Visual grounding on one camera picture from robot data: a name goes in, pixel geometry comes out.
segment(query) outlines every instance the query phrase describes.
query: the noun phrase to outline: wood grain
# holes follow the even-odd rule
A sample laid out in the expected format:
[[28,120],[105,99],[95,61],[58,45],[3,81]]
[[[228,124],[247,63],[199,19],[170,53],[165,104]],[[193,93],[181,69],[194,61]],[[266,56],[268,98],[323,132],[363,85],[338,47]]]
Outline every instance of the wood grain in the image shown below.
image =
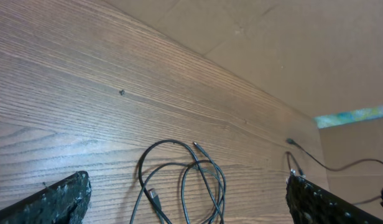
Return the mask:
[[[85,223],[127,222],[138,158],[170,138],[197,141],[221,166],[226,221],[291,223],[284,152],[328,184],[287,137],[322,160],[307,116],[103,2],[0,0],[0,209],[86,170],[93,193]],[[191,160],[168,144],[145,164]],[[184,222],[180,171],[165,169],[150,183],[174,223]],[[202,221],[212,204],[197,174],[185,195],[193,223]],[[146,199],[136,222],[157,223]]]

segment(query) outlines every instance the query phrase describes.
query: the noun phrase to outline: black cable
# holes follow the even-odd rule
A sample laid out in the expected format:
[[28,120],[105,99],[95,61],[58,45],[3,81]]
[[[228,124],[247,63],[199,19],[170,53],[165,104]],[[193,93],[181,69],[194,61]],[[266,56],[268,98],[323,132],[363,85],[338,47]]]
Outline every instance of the black cable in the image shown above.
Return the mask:
[[[143,179],[142,179],[142,166],[143,166],[143,162],[144,162],[146,156],[148,155],[148,153],[153,148],[155,148],[156,146],[158,146],[160,144],[166,143],[166,142],[171,142],[171,143],[179,144],[179,145],[183,146],[185,149],[187,149],[190,152],[194,162],[191,163],[191,164],[182,164],[182,163],[178,163],[178,162],[169,162],[169,163],[166,163],[166,164],[162,164],[161,166],[159,166],[158,168],[153,170],[153,172],[151,172],[151,174],[146,178],[146,181],[144,182]],[[182,207],[183,207],[183,211],[185,213],[186,222],[188,224],[190,224],[189,217],[188,217],[188,212],[187,212],[187,208],[186,208],[186,203],[185,203],[185,198],[184,198],[186,176],[187,176],[188,171],[190,169],[196,169],[196,170],[200,171],[200,174],[203,177],[205,186],[206,186],[207,191],[208,191],[208,193],[209,193],[209,195],[210,195],[210,197],[211,197],[211,199],[213,201],[214,208],[215,208],[213,214],[207,220],[205,220],[203,223],[207,223],[208,222],[209,224],[211,224],[211,223],[213,223],[215,221],[217,215],[219,215],[219,217],[220,217],[220,222],[219,223],[220,224],[224,224],[224,204],[225,204],[224,196],[226,194],[226,179],[224,177],[224,174],[223,174],[222,170],[214,163],[214,161],[204,151],[204,149],[200,145],[195,143],[195,142],[194,142],[194,145],[196,146],[196,148],[199,151],[201,151],[201,153],[204,156],[206,156],[208,158],[208,160],[199,161],[197,156],[196,156],[196,154],[193,152],[193,150],[188,145],[186,145],[183,142],[180,142],[180,141],[177,141],[177,140],[172,140],[172,139],[156,142],[153,145],[151,145],[148,149],[146,149],[146,151],[143,153],[143,155],[141,156],[141,158],[139,159],[139,162],[138,162],[138,166],[139,166],[139,183],[141,184],[142,189],[139,192],[139,196],[138,196],[138,198],[136,200],[135,207],[134,207],[134,210],[132,212],[131,220],[130,220],[129,223],[133,223],[133,221],[135,219],[137,207],[139,205],[139,202],[141,201],[143,192],[145,193],[145,195],[146,195],[147,199],[149,200],[149,202],[152,204],[154,210],[159,214],[159,218],[160,219],[161,218],[164,219],[167,223],[171,223],[171,221],[168,219],[168,217],[165,215],[165,213],[157,206],[157,204],[155,204],[153,199],[149,196],[149,193],[148,193],[148,191],[146,189],[146,185],[147,185],[148,181],[150,180],[150,178],[156,172],[158,172],[160,169],[162,169],[162,168],[164,168],[166,166],[183,166],[183,167],[187,168],[185,170],[185,172],[183,173],[182,189],[181,189]],[[206,169],[202,169],[201,166],[200,166],[201,163],[210,163],[210,164],[212,164],[213,167],[215,168],[216,175],[214,173],[206,170]],[[218,195],[218,200],[217,201],[215,201],[215,196],[212,194],[210,185],[208,184],[204,173],[208,173],[208,174],[212,175],[218,181],[219,195]]]
[[[342,171],[342,170],[345,170],[347,168],[350,168],[352,166],[355,166],[359,163],[362,163],[362,162],[378,162],[380,164],[383,165],[383,161],[380,161],[379,159],[360,159],[358,161],[354,161],[348,165],[345,165],[345,166],[342,166],[340,168],[330,168],[330,167],[327,167],[326,165],[322,164],[320,161],[318,161],[314,156],[312,156],[309,152],[307,152],[302,146],[300,146],[298,143],[296,143],[293,139],[290,139],[288,138],[286,140],[287,143],[291,144],[291,145],[294,145],[294,146],[297,146],[299,149],[301,149],[304,153],[306,153],[308,156],[310,156],[314,161],[316,161],[319,165],[321,165],[322,167],[324,167],[326,170],[329,170],[329,171],[332,171],[332,172],[339,172],[339,171]],[[294,156],[292,155],[291,152],[287,151],[286,152],[286,155],[287,155],[287,162],[288,162],[288,168],[291,169],[291,165],[290,165],[290,159],[289,157],[291,156],[291,158],[293,159],[295,165],[298,167],[298,171],[299,171],[299,174],[301,176],[303,176],[303,171],[302,169],[300,168],[297,160],[294,158]],[[365,204],[365,203],[370,203],[370,202],[373,202],[377,199],[380,199],[381,196],[375,196],[374,198],[371,198],[371,199],[368,199],[368,200],[364,200],[362,202],[356,202],[356,203],[353,203],[353,205],[362,205],[362,204]]]

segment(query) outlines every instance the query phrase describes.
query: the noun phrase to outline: brown wall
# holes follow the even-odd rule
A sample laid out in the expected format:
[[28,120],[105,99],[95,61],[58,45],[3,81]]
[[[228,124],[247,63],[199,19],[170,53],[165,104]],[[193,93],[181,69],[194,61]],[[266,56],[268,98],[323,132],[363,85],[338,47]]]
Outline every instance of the brown wall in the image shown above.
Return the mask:
[[383,105],[383,0],[105,0],[309,116]]
[[[383,160],[383,118],[320,130],[325,162],[341,167],[363,158]],[[373,198],[383,188],[383,166],[375,162],[359,164],[342,172],[327,172],[330,190],[354,203]],[[381,219],[380,200],[359,207]]]

